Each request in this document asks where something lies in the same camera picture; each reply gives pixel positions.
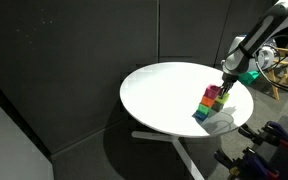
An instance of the table top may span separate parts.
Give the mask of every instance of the table top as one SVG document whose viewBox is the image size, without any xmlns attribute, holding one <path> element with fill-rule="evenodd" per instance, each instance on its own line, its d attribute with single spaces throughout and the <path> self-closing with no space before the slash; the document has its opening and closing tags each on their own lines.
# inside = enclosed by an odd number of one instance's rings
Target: table top
<svg viewBox="0 0 288 180">
<path fill-rule="evenodd" d="M 209 84 L 221 86 L 222 71 L 184 62 L 145 66 L 131 73 L 120 88 L 126 110 L 142 124 L 179 137 L 209 137 L 230 132 L 253 112 L 250 92 L 240 82 L 229 91 L 220 112 L 210 111 L 203 122 L 192 115 Z"/>
</svg>

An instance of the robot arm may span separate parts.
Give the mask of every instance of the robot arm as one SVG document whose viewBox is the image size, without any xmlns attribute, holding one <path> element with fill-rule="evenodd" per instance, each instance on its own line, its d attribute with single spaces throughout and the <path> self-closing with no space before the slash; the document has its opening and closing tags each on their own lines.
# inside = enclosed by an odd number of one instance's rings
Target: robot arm
<svg viewBox="0 0 288 180">
<path fill-rule="evenodd" d="M 236 37 L 230 53 L 222 62 L 224 81 L 221 97 L 238 80 L 238 75 L 257 70 L 254 56 L 263 67 L 269 67 L 274 60 L 274 53 L 263 44 L 288 17 L 288 0 L 279 0 L 253 27 L 247 36 Z"/>
</svg>

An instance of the purple block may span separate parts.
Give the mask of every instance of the purple block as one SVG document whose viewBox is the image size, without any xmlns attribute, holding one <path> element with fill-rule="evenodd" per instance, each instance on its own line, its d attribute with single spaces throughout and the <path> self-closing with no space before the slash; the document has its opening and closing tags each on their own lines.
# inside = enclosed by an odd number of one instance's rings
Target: purple block
<svg viewBox="0 0 288 180">
<path fill-rule="evenodd" d="M 206 88 L 204 96 L 214 100 L 214 99 L 216 99 L 216 97 L 220 93 L 220 91 L 221 91 L 221 87 L 210 84 Z"/>
<path fill-rule="evenodd" d="M 193 114 L 193 117 L 195 119 L 198 119 L 200 121 L 204 121 L 207 118 L 208 114 L 205 115 L 202 112 L 199 112 L 198 110 Z"/>
</svg>

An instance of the dark wall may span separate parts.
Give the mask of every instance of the dark wall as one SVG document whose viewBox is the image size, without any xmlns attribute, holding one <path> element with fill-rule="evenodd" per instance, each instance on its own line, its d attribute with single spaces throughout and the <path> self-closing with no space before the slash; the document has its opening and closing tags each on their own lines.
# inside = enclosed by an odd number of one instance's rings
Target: dark wall
<svg viewBox="0 0 288 180">
<path fill-rule="evenodd" d="M 213 66 L 230 0 L 161 0 L 161 62 Z"/>
<path fill-rule="evenodd" d="M 123 115 L 121 74 L 157 62 L 155 0 L 0 0 L 0 88 L 51 152 Z"/>
<path fill-rule="evenodd" d="M 247 34 L 273 5 L 272 0 L 231 0 L 215 64 L 220 64 L 238 35 Z"/>
</svg>

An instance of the table base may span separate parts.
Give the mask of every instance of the table base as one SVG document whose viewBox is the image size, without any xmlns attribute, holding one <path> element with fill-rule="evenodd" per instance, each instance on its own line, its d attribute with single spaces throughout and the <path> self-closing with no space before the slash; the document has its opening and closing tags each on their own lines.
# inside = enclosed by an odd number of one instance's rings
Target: table base
<svg viewBox="0 0 288 180">
<path fill-rule="evenodd" d="M 195 180 L 204 180 L 202 174 L 197 169 L 194 162 L 192 161 L 190 156 L 185 151 L 181 142 L 178 140 L 179 137 L 158 134 L 158 133 L 140 132 L 140 131 L 133 131 L 132 136 L 134 138 L 140 138 L 140 139 L 150 139 L 150 140 L 171 142 L 173 146 L 175 147 L 176 151 L 178 152 L 178 154 L 180 155 L 180 157 L 182 158 L 188 171 L 192 174 L 193 178 Z"/>
</svg>

